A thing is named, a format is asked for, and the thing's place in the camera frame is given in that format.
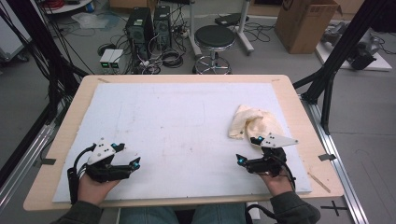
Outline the white round table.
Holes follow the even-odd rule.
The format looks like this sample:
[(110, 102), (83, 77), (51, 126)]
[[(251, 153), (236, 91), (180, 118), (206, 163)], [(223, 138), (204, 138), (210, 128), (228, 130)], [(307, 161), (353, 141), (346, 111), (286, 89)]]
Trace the white round table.
[(79, 0), (79, 3), (76, 5), (67, 5), (64, 4), (62, 7), (56, 7), (56, 8), (46, 8), (45, 11), (49, 14), (58, 14), (58, 13), (64, 13), (72, 10), (76, 10), (79, 8), (83, 8), (89, 4), (92, 3), (92, 0)]

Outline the cream printed towel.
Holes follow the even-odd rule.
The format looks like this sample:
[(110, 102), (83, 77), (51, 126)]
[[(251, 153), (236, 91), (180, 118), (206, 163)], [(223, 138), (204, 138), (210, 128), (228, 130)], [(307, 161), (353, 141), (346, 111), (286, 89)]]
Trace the cream printed towel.
[(238, 106), (228, 131), (230, 138), (265, 137), (269, 133), (284, 134), (281, 124), (273, 113), (247, 105)]

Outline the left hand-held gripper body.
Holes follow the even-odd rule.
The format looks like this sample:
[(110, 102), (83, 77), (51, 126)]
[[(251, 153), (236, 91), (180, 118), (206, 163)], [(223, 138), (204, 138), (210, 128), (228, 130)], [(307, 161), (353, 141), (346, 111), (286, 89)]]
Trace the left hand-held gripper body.
[(126, 179), (133, 172), (128, 170), (128, 165), (111, 164), (114, 156), (118, 153), (111, 146), (112, 144), (101, 138), (87, 160), (85, 173), (96, 182), (104, 183)]

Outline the black flat device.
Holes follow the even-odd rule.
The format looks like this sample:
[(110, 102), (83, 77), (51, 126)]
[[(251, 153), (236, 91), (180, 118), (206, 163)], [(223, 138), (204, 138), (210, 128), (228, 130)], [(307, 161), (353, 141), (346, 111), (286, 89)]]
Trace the black flat device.
[(218, 16), (215, 18), (215, 23), (225, 27), (236, 26), (241, 23), (241, 18), (242, 15), (240, 13), (232, 13), (226, 16)]

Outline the clear plastic sheet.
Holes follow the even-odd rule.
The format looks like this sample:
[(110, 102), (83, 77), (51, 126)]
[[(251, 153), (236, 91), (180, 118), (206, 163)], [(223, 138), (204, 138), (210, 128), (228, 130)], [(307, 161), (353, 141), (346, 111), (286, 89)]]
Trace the clear plastic sheet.
[(108, 24), (108, 20), (86, 12), (72, 15), (71, 19), (76, 21), (81, 29), (104, 29)]

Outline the slim black computer tower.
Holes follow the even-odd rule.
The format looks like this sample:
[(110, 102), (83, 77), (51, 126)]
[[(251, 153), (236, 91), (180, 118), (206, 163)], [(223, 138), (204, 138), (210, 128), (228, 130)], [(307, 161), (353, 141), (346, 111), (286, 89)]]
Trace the slim black computer tower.
[(166, 49), (167, 47), (171, 47), (170, 7), (156, 6), (153, 22), (157, 49)]

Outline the person's left hand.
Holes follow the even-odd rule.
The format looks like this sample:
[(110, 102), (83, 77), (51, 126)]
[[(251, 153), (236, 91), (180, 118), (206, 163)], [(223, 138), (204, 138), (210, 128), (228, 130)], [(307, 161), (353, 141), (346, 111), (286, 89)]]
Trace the person's left hand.
[(80, 201), (100, 205), (107, 194), (120, 183), (119, 180), (99, 183), (88, 175), (83, 175), (79, 180), (78, 199)]

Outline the aluminium rail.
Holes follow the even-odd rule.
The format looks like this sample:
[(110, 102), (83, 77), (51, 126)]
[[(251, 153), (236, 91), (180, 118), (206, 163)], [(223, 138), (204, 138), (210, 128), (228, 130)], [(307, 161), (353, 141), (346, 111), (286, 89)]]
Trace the aluminium rail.
[(0, 188), (0, 214), (6, 209), (7, 204), (17, 191), (22, 180), (27, 176), (33, 167), (42, 149), (45, 148), (55, 131), (54, 124), (43, 125), (40, 130), (33, 135), (33, 139), (27, 142), (26, 150), (16, 166), (12, 169), (4, 185)]
[(316, 130), (321, 144), (324, 146), (324, 150), (326, 151), (326, 156), (329, 158), (329, 162), (331, 163), (339, 180), (341, 181), (344, 189), (343, 197), (346, 201), (347, 211), (351, 215), (353, 223), (369, 224), (369, 220), (363, 210), (363, 207), (361, 206), (358, 195), (349, 179), (347, 170), (342, 162), (336, 145), (332, 140), (332, 137), (329, 134), (326, 134), (325, 129), (320, 124), (321, 112), (319, 107), (317, 105), (309, 104), (308, 102), (304, 101), (303, 98), (300, 98), (300, 100)]

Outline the thin wooden stick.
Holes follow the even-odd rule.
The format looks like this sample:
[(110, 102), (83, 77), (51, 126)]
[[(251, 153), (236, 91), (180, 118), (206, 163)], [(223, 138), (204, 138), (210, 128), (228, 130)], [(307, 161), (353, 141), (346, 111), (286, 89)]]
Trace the thin wooden stick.
[(329, 187), (328, 180), (318, 178), (317, 176), (311, 174), (310, 172), (307, 173), (317, 184), (319, 184), (326, 192), (331, 193), (331, 189)]

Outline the white power strip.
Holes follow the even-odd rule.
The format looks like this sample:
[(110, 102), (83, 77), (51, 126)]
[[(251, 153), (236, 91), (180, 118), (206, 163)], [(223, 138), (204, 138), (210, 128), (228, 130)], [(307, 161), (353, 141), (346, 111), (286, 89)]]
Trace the white power strip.
[[(257, 202), (251, 202), (251, 203), (247, 203), (247, 206), (257, 205), (257, 204), (258, 204)], [(260, 210), (258, 208), (251, 208), (248, 212), (254, 221), (258, 221), (261, 219)]]

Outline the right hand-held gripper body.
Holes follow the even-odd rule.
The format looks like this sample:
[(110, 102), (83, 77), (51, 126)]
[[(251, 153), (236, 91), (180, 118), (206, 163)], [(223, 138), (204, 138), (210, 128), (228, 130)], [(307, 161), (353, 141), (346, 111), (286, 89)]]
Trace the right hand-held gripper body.
[(283, 147), (297, 145), (297, 139), (289, 138), (283, 135), (269, 133), (259, 145), (262, 150), (262, 157), (248, 160), (247, 171), (249, 173), (266, 173), (272, 176), (280, 174), (283, 167), (286, 167), (286, 153)]

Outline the grey cabinet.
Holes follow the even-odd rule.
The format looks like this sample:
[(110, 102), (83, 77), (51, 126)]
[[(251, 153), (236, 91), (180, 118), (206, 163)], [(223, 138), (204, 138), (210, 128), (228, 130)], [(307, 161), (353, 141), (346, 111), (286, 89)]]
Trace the grey cabinet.
[[(17, 30), (21, 32), (21, 34), (27, 39), (27, 42), (29, 43), (32, 38), (28, 35), (19, 19), (14, 15), (10, 15), (10, 18)], [(0, 61), (11, 61), (18, 53), (20, 53), (23, 47), (24, 45), (17, 38), (17, 35), (0, 17)]]

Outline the black and grey machine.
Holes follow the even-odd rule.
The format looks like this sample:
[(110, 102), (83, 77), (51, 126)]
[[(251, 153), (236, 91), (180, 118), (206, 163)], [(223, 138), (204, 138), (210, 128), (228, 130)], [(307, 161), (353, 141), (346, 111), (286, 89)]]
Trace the black and grey machine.
[[(336, 25), (327, 28), (322, 35), (321, 43), (330, 43), (333, 47), (339, 42), (345, 33), (348, 23), (340, 21)], [(347, 62), (355, 70), (362, 70), (375, 61), (374, 55), (380, 50), (380, 39), (366, 31), (361, 40), (355, 45), (352, 52), (346, 58)]]

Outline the white floor platform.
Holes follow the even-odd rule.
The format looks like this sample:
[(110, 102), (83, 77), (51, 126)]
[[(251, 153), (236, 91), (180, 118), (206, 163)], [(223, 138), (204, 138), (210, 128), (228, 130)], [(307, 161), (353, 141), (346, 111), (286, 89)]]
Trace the white floor platform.
[[(319, 42), (316, 46), (316, 54), (321, 63), (325, 63), (329, 58), (331, 52), (333, 50), (333, 46), (330, 43), (322, 43)], [(374, 55), (375, 60), (371, 62), (367, 67), (364, 68), (364, 71), (390, 71), (392, 66), (382, 58), (379, 53)]]

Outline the person's right hand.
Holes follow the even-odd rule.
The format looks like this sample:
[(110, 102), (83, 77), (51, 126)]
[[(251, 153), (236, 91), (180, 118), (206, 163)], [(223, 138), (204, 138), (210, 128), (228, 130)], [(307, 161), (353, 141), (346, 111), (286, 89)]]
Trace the person's right hand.
[(260, 178), (273, 197), (293, 191), (293, 186), (285, 170), (282, 170), (277, 176), (272, 176), (270, 173), (262, 173), (260, 174)]

